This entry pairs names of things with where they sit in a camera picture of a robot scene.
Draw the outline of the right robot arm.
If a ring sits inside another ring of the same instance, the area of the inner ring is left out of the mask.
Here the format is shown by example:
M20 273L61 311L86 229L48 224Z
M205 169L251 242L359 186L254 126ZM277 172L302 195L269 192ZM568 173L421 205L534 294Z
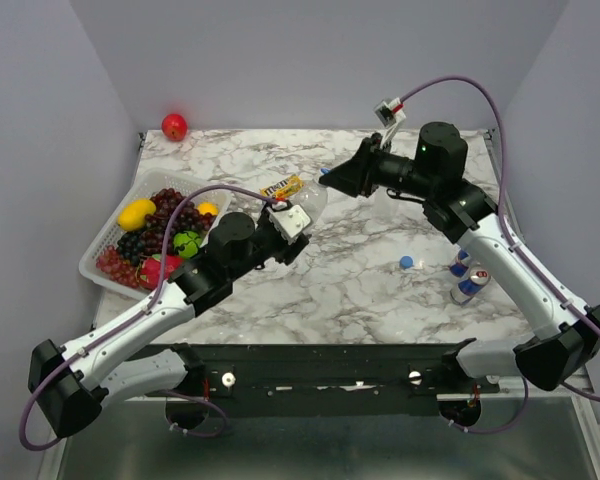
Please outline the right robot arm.
M464 179L467 153L455 126L431 122L420 129L414 158L391 153L375 133L319 182L350 197L386 188L421 200L429 223L486 268L531 326L530 337L463 345L440 367L447 389L463 391L476 377L516 375L552 391L600 349L600 305L566 288L511 233L491 197Z

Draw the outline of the small clear plastic bottle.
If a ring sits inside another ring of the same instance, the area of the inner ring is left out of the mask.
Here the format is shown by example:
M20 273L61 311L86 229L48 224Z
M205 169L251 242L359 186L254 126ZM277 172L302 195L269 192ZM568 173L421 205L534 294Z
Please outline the small clear plastic bottle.
M378 222L392 222L398 213L399 204L386 189L379 190L374 195L372 217Z

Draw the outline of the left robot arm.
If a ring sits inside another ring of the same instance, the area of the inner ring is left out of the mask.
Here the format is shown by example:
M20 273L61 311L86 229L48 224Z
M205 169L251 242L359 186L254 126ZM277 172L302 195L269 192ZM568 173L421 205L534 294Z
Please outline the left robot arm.
M233 284L273 259L288 265L308 245L313 221L299 205L264 208L257 220L225 214L206 245L146 298L62 346L51 340L31 353L25 408L38 406L58 439L90 425L114 395L105 381L132 355L167 331L202 315L233 292Z

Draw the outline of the large clear plastic bottle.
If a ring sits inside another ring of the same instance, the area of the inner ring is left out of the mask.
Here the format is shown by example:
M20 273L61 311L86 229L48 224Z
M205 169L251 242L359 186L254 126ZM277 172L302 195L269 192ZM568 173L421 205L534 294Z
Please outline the large clear plastic bottle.
M317 182L307 182L292 197L294 204L300 205L311 219L309 229L312 230L328 202L327 188Z

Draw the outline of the plain blue bottle cap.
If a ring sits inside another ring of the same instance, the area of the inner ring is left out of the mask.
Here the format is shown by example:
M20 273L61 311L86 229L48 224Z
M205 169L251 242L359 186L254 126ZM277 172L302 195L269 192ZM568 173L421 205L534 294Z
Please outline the plain blue bottle cap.
M400 267L403 269L409 269L412 268L414 266L414 260L411 256L403 256L400 259Z

